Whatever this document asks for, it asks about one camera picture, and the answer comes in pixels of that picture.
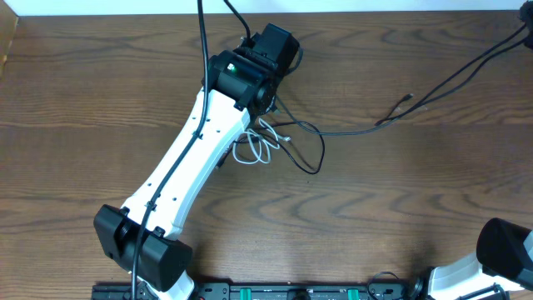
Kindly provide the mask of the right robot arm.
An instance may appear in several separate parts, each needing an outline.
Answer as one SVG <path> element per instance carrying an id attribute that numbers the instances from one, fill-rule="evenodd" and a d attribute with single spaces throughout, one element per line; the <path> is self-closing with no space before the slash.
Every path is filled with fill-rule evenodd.
<path id="1" fill-rule="evenodd" d="M 405 111 L 405 114 L 462 88 L 491 59 L 522 45 L 532 50 L 532 1 L 526 1 L 521 6 L 520 20 L 524 25 L 515 33 L 467 63 L 426 94 L 409 111 Z M 526 28 L 529 31 L 526 37 L 490 54 Z M 429 98 L 482 58 L 482 62 L 464 82 L 439 96 Z M 510 292 L 521 290 L 532 291 L 532 229 L 494 217 L 482 228 L 474 253 L 450 265 L 432 268 L 426 277 L 417 278 L 409 292 L 405 291 L 396 299 L 510 299 Z"/>

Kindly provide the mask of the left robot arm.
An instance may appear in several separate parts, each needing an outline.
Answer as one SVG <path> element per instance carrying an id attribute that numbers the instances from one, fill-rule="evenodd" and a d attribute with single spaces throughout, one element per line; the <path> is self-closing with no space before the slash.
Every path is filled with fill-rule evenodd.
<path id="1" fill-rule="evenodd" d="M 103 205 L 94 218 L 104 254 L 132 281 L 98 284 L 92 298 L 189 298 L 192 248 L 179 240 L 187 214 L 231 145 L 275 110 L 276 90 L 299 49 L 290 32 L 269 23 L 209 59 L 193 109 L 156 169 L 121 207 Z"/>

